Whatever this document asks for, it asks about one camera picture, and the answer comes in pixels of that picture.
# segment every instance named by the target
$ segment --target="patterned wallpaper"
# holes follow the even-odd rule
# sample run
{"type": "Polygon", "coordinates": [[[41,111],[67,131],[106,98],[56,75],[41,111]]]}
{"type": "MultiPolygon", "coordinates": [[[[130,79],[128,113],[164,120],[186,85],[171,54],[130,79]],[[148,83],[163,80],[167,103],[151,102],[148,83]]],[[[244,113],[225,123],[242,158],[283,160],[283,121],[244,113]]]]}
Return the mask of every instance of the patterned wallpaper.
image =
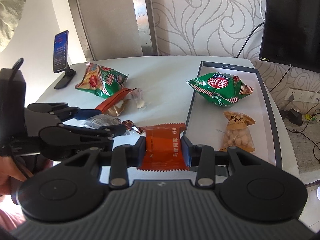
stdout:
{"type": "MultiPolygon", "coordinates": [[[[161,55],[236,57],[250,32],[263,22],[259,2],[260,0],[152,0],[161,55]]],[[[266,0],[263,0],[262,8],[265,5],[266,0]]],[[[262,34],[263,26],[251,36],[240,57],[249,59],[259,69],[266,86],[271,89],[289,67],[258,60],[262,34]]],[[[318,91],[319,78],[318,73],[293,67],[272,91],[272,97],[282,107],[288,102],[284,100],[288,88],[318,91]]],[[[288,108],[295,106],[303,113],[314,105],[294,102],[288,108]]]]}

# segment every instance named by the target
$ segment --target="green snack bag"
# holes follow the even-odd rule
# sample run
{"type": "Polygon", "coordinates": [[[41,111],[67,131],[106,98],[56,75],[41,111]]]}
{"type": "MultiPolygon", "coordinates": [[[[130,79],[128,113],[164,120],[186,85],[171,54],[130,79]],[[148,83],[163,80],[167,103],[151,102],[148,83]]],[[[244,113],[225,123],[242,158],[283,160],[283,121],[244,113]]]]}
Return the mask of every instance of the green snack bag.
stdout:
{"type": "Polygon", "coordinates": [[[237,76],[213,72],[186,81],[194,90],[217,106],[231,106],[239,99],[252,94],[253,88],[237,76]]]}
{"type": "Polygon", "coordinates": [[[107,99],[124,87],[127,78],[112,68],[88,63],[83,80],[75,88],[107,99]]]}

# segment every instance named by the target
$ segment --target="smartphone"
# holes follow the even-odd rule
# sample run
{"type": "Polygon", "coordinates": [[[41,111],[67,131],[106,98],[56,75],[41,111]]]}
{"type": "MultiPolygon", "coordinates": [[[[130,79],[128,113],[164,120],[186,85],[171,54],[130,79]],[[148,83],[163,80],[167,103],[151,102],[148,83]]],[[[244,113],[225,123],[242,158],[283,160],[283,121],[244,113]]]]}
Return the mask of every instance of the smartphone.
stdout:
{"type": "Polygon", "coordinates": [[[53,72],[55,73],[68,68],[68,35],[69,31],[64,31],[54,37],[53,72]]]}

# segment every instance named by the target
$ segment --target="tabletop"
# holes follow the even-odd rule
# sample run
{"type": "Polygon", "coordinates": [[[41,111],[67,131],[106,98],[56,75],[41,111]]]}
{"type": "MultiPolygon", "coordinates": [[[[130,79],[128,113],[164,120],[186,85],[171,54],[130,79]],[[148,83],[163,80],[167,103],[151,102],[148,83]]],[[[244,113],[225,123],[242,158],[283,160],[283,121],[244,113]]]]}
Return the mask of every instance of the tabletop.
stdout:
{"type": "MultiPolygon", "coordinates": [[[[187,119],[193,89],[186,80],[197,76],[201,61],[217,62],[254,68],[247,59],[211,56],[151,56],[100,60],[95,63],[113,68],[125,75],[129,74],[126,82],[128,88],[141,88],[147,107],[137,109],[134,101],[130,102],[120,115],[120,119],[132,120],[137,126],[152,126],[161,123],[180,123],[187,119]]],[[[61,74],[38,99],[38,103],[66,102],[69,106],[82,109],[93,109],[103,98],[92,93],[76,90],[74,85],[82,81],[86,63],[70,66],[77,71],[70,84],[60,90],[54,86],[64,75],[61,74]]],[[[284,171],[299,178],[299,170],[292,144],[283,120],[268,92],[279,134],[282,167],[284,171]]],[[[70,120],[71,125],[80,125],[83,121],[70,120]]],[[[134,144],[138,135],[121,136],[114,140],[114,146],[134,144]]],[[[191,171],[146,172],[129,168],[129,179],[191,179],[195,180],[196,173],[191,171]]],[[[108,168],[104,167],[100,180],[108,181],[108,168]]]]}

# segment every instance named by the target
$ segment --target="phone holder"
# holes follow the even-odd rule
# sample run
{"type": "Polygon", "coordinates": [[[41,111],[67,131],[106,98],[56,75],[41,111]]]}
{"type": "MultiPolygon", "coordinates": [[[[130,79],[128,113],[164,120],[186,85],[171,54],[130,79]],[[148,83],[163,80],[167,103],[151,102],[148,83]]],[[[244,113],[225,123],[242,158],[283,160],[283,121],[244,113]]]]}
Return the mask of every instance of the phone holder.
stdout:
{"type": "Polygon", "coordinates": [[[76,75],[76,71],[74,71],[73,69],[71,69],[69,67],[69,64],[67,64],[67,68],[65,70],[65,75],[63,76],[63,78],[61,78],[61,80],[58,82],[58,84],[55,85],[54,89],[61,89],[61,88],[65,88],[70,81],[73,79],[73,77],[76,75]]]}

